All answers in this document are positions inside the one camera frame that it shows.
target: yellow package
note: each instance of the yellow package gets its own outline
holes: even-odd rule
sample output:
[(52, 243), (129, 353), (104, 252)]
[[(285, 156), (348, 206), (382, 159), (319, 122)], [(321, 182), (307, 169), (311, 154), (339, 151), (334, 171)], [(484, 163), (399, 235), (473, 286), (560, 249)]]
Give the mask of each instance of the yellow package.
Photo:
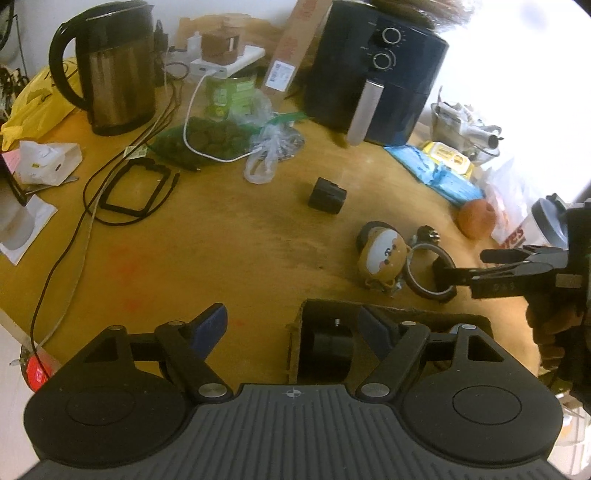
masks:
[(443, 163), (458, 175), (470, 180), (474, 165), (467, 156), (441, 142), (427, 142), (421, 149), (435, 163)]
[[(74, 91), (81, 95), (76, 58), (64, 60), (64, 71)], [(38, 140), (59, 124), (74, 105), (57, 90), (49, 67), (42, 69), (14, 101), (8, 121), (0, 129), (2, 150), (21, 138)]]

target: person's hand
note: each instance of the person's hand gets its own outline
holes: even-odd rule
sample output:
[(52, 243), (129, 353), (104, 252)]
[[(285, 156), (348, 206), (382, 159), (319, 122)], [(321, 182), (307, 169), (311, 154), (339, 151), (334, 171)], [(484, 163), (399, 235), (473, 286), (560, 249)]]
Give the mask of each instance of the person's hand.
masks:
[(579, 315), (574, 305), (565, 305), (552, 315), (547, 321), (538, 318), (531, 306), (527, 307), (525, 318), (533, 329), (534, 342), (540, 349), (542, 367), (546, 370), (554, 370), (560, 365), (564, 356), (564, 348), (556, 346), (556, 334), (565, 332), (571, 327), (581, 325), (582, 314)]

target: electric kettle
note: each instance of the electric kettle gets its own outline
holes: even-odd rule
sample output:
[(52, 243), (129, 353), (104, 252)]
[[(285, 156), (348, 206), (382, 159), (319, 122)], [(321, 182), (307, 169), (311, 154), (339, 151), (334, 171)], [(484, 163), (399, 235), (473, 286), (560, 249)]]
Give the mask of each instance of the electric kettle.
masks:
[[(141, 0), (98, 5), (62, 24), (49, 49), (56, 87), (88, 112), (97, 135), (120, 135), (155, 112), (152, 5)], [(76, 39), (82, 97), (63, 68), (64, 50)]]

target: yellow plastic bag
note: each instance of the yellow plastic bag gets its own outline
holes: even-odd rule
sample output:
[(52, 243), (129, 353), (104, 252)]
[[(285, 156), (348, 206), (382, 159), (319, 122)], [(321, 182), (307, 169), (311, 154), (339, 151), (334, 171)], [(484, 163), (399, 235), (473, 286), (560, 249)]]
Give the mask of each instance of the yellow plastic bag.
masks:
[[(64, 71), (74, 91), (81, 95), (76, 58), (64, 60)], [(57, 90), (49, 67), (42, 69), (14, 101), (8, 122), (0, 129), (2, 150), (21, 138), (38, 140), (59, 124), (74, 105)]]

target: kettle handle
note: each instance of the kettle handle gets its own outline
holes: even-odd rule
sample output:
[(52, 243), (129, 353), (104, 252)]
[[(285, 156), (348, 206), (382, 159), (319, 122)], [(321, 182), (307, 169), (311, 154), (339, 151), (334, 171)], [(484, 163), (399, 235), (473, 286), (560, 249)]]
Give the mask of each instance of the kettle handle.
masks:
[(88, 103), (79, 96), (70, 86), (70, 82), (64, 72), (64, 50), (68, 43), (76, 37), (76, 29), (72, 22), (66, 22), (60, 25), (56, 34), (53, 35), (51, 46), (49, 47), (49, 70), (57, 89), (72, 105), (88, 110)]

